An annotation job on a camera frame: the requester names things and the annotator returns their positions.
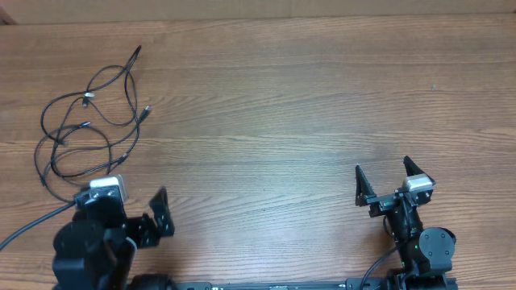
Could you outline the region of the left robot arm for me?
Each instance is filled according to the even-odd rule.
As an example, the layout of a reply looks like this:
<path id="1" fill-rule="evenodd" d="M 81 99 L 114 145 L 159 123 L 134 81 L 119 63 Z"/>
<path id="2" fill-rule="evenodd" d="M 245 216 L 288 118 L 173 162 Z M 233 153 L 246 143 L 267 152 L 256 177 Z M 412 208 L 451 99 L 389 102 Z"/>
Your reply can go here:
<path id="1" fill-rule="evenodd" d="M 53 240 L 57 289 L 163 289 L 177 286 L 168 275 L 129 272 L 136 252 L 172 237 L 168 194 L 159 188 L 149 201 L 152 216 L 128 217 L 118 185 L 91 187 L 75 196 L 77 211 Z"/>

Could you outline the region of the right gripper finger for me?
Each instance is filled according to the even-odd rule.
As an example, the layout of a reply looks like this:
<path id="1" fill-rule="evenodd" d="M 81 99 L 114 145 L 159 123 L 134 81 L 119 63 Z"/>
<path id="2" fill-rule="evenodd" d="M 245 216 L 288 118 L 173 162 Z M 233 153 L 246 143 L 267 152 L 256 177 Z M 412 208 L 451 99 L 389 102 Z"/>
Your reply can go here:
<path id="1" fill-rule="evenodd" d="M 366 206 L 369 200 L 376 197 L 360 165 L 356 165 L 356 205 Z"/>
<path id="2" fill-rule="evenodd" d="M 435 181 L 431 176 L 426 174 L 408 155 L 403 158 L 403 164 L 408 180 L 424 180 L 425 182 Z"/>

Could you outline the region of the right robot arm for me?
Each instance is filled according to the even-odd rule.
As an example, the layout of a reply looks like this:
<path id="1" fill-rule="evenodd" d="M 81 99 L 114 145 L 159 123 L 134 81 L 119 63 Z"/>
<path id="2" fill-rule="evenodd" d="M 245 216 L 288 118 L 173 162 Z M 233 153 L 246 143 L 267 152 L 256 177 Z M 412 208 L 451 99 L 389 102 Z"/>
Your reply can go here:
<path id="1" fill-rule="evenodd" d="M 456 279 L 446 277 L 452 269 L 456 236 L 443 227 L 425 228 L 418 214 L 418 207 L 431 201 L 435 180 L 409 156 L 403 164 L 402 186 L 384 196 L 376 195 L 361 166 L 355 167 L 356 205 L 368 206 L 372 218 L 383 218 L 394 247 L 354 281 L 358 289 L 457 289 Z M 395 252 L 402 266 L 389 270 L 384 278 L 372 278 L 374 270 Z"/>

